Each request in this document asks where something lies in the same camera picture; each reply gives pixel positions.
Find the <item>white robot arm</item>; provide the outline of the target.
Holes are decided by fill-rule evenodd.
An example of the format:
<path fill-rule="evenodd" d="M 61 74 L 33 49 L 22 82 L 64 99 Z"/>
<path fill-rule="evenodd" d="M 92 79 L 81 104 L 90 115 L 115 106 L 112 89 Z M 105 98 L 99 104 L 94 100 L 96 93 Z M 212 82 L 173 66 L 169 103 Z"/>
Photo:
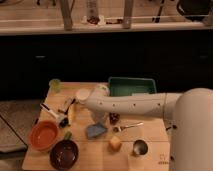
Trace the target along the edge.
<path fill-rule="evenodd" d="M 76 94 L 100 121 L 105 112 L 159 117 L 172 122 L 169 171 L 213 171 L 213 90 L 110 96 L 98 84 Z"/>

